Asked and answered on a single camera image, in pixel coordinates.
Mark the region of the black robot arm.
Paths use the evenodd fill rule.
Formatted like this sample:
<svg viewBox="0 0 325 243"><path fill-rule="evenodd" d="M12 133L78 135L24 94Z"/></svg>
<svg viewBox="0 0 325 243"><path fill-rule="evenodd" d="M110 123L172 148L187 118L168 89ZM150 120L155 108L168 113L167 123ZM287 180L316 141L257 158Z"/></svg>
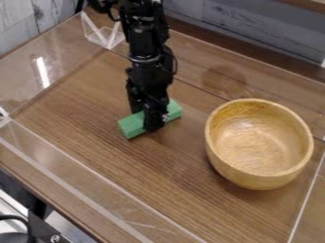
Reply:
<svg viewBox="0 0 325 243"><path fill-rule="evenodd" d="M166 123L167 88L178 68L174 52L166 44L170 33L163 0L88 0L88 4L122 24L132 64L126 69L131 111L143 112L143 130L155 131Z"/></svg>

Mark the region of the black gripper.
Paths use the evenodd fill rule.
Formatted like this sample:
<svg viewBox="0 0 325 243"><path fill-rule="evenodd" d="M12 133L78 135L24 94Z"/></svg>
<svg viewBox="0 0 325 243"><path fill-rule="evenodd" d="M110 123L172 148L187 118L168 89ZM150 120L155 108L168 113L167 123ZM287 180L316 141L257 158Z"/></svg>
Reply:
<svg viewBox="0 0 325 243"><path fill-rule="evenodd" d="M168 116L167 87L172 84L174 58L171 56L148 59L128 57L128 61L132 64L126 69L131 112L139 112L143 107L143 129L152 132L164 126Z"/></svg>

